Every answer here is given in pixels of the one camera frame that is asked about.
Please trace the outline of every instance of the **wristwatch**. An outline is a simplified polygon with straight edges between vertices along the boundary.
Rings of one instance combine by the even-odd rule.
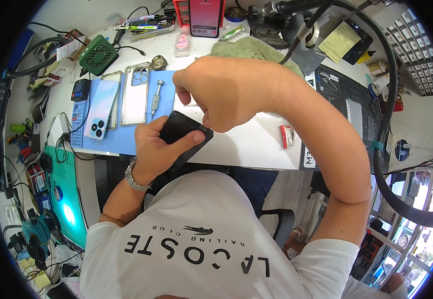
[[[150,188],[152,183],[150,183],[146,186],[143,186],[143,185],[135,182],[135,180],[133,179],[133,176],[132,176],[132,169],[135,166],[135,162],[136,162],[136,158],[133,159],[133,161],[130,163],[130,165],[125,170],[125,178],[127,180],[127,183],[130,185],[130,187],[132,189],[137,190],[137,191],[141,191],[141,192],[145,192],[148,188]]]

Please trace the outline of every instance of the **left hand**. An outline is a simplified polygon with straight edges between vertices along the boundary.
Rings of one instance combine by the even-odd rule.
[[[132,175],[135,182],[141,185],[150,184],[158,175],[167,171],[182,153],[205,139],[202,131],[195,130],[168,145],[159,137],[167,119],[168,116],[162,116],[135,128],[136,163]]]

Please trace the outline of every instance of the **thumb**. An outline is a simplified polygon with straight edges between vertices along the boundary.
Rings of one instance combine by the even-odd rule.
[[[205,140],[205,134],[200,130],[192,131],[185,135],[185,137],[177,140],[165,147],[167,154],[176,160],[182,153],[188,151],[190,148],[200,144]]]

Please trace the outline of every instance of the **crocodile logo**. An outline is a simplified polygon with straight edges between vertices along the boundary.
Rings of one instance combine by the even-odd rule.
[[[195,235],[199,235],[199,234],[212,234],[213,233],[213,229],[205,229],[202,227],[191,227],[188,225],[184,225],[184,230],[191,230],[191,231],[195,231],[197,233],[195,233]]]

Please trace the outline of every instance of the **workbench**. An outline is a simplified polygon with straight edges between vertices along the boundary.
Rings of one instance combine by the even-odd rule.
[[[223,31],[220,28],[220,36],[230,30],[243,26],[248,28],[248,22],[232,23],[224,21],[224,26],[231,25],[231,28]],[[180,70],[186,68],[195,58],[205,56],[210,53],[214,43],[218,39],[211,38],[195,38],[190,40],[190,55],[188,57],[173,57],[173,47],[176,37],[180,33],[180,28],[177,27],[173,33],[159,35],[152,38],[143,39],[137,42],[130,42],[125,37],[122,39],[121,45],[131,45],[145,51],[146,56],[142,56],[138,51],[130,48],[121,49],[118,54],[119,58],[105,71],[104,74],[109,74],[115,71],[124,71],[127,66],[135,65],[151,61],[156,55],[162,55],[168,61],[167,70]],[[108,37],[112,41],[115,32],[111,29],[98,32],[92,35],[93,38],[97,34]],[[249,36],[249,33],[242,33],[239,36],[231,39],[234,42],[242,37]],[[357,81],[363,86],[367,86],[366,74],[369,74],[368,67],[365,64],[356,64],[354,66],[341,60],[338,64],[326,58],[323,65],[339,71],[349,78]],[[78,80],[80,66],[76,65],[75,80]],[[52,87],[48,103],[47,117],[41,122],[41,132],[47,132],[52,117],[65,112],[68,116],[72,114],[73,104],[70,100],[73,84],[70,83],[70,75],[63,78],[62,83]],[[173,110],[191,117],[201,123],[203,112],[198,106],[184,106],[178,97],[175,98]],[[294,146],[283,149],[280,132],[280,125],[289,125],[289,123],[281,116],[274,113],[258,113],[248,123],[237,126],[226,133],[215,133],[211,141],[208,142],[189,162],[204,163],[204,164],[222,164],[234,165],[252,168],[267,168],[267,169],[298,169],[300,165],[301,139],[296,138]],[[43,147],[44,138],[40,139],[41,148]],[[50,146],[55,146],[52,141],[49,141]],[[103,152],[88,150],[85,148],[74,148],[76,152],[85,152],[92,154],[118,156],[118,152]]]

